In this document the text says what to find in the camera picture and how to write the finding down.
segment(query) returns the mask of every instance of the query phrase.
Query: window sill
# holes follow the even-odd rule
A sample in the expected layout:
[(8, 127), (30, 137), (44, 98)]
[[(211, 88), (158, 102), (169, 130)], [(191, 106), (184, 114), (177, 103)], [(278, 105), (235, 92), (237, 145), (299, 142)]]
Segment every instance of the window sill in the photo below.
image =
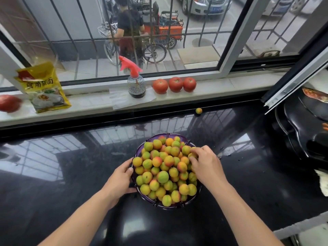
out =
[[(198, 81), (197, 88), (192, 93), (188, 93), (184, 90), (180, 93), (173, 93), (168, 90), (164, 95), (156, 94), (156, 99), (152, 102), (131, 107), (142, 108), (167, 105), (172, 103), (250, 93), (254, 91), (264, 91), (273, 86), (283, 74), (284, 73), (269, 73), (219, 80), (211, 79)], [(69, 96), (68, 99), (70, 100), (72, 107), (57, 111), (47, 111), (40, 114), (35, 113), (35, 110), (29, 100), (24, 100), (22, 107), (18, 111), (14, 113), (0, 112), (0, 127), (113, 111), (108, 92), (72, 95)], [(131, 107), (126, 107), (121, 110), (131, 109)]]

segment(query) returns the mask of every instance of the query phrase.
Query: purple bowl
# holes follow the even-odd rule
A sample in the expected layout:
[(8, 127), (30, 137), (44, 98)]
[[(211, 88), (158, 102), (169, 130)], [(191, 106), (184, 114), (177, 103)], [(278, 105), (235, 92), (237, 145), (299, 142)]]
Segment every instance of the purple bowl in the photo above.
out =
[[(147, 139), (145, 142), (149, 142), (149, 141), (152, 142), (153, 140), (158, 139), (162, 135), (166, 136), (166, 138), (174, 138), (175, 136), (179, 136), (181, 141), (184, 142), (186, 145), (191, 146), (191, 147), (195, 147), (195, 145), (193, 143), (191, 143), (190, 140), (187, 140), (186, 137), (184, 137), (182, 135), (179, 135), (179, 134), (170, 134), (170, 133), (163, 133), (163, 134), (153, 135), (152, 137)], [(137, 151), (134, 155), (135, 157), (141, 157), (141, 150), (143, 148), (144, 143), (142, 143), (138, 147), (138, 149), (137, 149)], [(149, 203), (151, 203), (151, 204), (153, 204), (155, 207), (160, 207), (160, 208), (165, 209), (165, 210), (180, 208), (180, 207), (184, 207), (185, 205), (190, 204), (193, 200), (195, 200), (195, 198), (199, 195), (200, 190), (202, 189), (202, 184), (197, 180), (197, 193), (196, 193), (195, 196), (188, 196), (188, 199), (185, 202), (181, 201), (179, 203), (175, 203), (174, 205), (171, 205), (170, 207), (166, 207), (166, 206), (163, 206), (162, 202), (159, 201), (158, 199), (152, 200), (152, 199), (148, 198), (147, 195), (144, 195), (140, 192), (140, 187), (136, 183), (137, 177), (138, 177), (138, 174), (135, 171), (133, 171), (132, 180), (134, 182), (135, 188), (137, 189), (137, 192), (141, 195), (142, 199), (149, 202)]]

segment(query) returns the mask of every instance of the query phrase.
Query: spray bottle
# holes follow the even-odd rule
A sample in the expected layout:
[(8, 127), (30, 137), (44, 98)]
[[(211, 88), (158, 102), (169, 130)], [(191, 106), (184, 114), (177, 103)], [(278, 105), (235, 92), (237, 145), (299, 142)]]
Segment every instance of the spray bottle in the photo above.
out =
[(140, 69), (134, 62), (123, 56), (119, 56), (119, 59), (122, 62), (121, 71), (125, 68), (130, 70), (130, 76), (128, 78), (130, 95), (134, 98), (142, 98), (146, 93), (145, 80), (139, 75), (139, 72), (141, 72), (142, 69)]

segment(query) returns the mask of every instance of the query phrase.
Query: red tomato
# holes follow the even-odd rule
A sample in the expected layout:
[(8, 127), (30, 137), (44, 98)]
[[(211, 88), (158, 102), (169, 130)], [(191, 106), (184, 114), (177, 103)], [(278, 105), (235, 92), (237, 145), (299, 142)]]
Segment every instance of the red tomato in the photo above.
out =
[(190, 77), (186, 78), (183, 81), (183, 89), (186, 92), (192, 92), (196, 88), (196, 85), (197, 85), (196, 80)]
[(183, 88), (183, 81), (181, 78), (173, 77), (169, 81), (170, 90), (173, 92), (179, 92)]
[(0, 95), (0, 111), (11, 113), (19, 110), (22, 100), (11, 95)]
[(169, 84), (164, 79), (157, 79), (153, 82), (153, 89), (158, 94), (165, 94)]

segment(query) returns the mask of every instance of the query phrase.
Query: black granite countertop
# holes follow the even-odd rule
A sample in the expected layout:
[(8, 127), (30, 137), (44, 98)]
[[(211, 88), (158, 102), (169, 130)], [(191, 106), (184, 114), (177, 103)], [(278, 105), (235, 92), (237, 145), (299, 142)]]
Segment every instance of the black granite countertop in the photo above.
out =
[[(1, 245), (37, 245), (97, 192), (145, 139), (178, 133), (207, 144), (228, 181), (273, 231), (328, 210), (312, 169), (271, 134), (263, 104), (253, 101), (147, 116), (133, 124), (65, 132), (0, 148)], [(109, 211), (91, 245), (237, 245), (204, 188), (183, 209), (153, 207), (127, 194)]]

